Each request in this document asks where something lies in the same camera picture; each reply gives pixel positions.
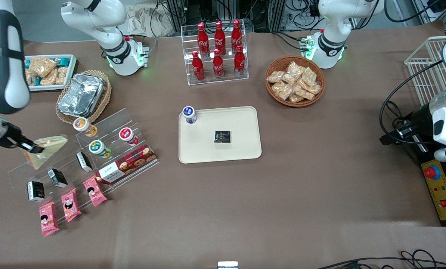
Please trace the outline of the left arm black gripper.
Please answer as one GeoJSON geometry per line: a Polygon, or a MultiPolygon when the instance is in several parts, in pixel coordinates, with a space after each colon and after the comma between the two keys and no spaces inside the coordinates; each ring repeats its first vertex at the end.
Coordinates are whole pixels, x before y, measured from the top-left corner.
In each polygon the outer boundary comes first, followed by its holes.
{"type": "Polygon", "coordinates": [[[395,119],[395,136],[388,134],[380,137],[382,145],[400,145],[400,143],[412,143],[418,145],[434,144],[433,120],[428,104],[395,119]]]}

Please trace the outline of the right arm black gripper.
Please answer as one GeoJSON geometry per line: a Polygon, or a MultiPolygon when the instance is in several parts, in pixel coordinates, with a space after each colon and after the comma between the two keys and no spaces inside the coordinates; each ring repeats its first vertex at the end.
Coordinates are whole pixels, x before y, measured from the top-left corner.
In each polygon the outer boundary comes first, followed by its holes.
{"type": "Polygon", "coordinates": [[[22,130],[13,124],[3,124],[4,134],[0,138],[0,146],[3,148],[21,148],[28,153],[38,154],[44,148],[37,146],[32,140],[22,135],[22,130]]]}

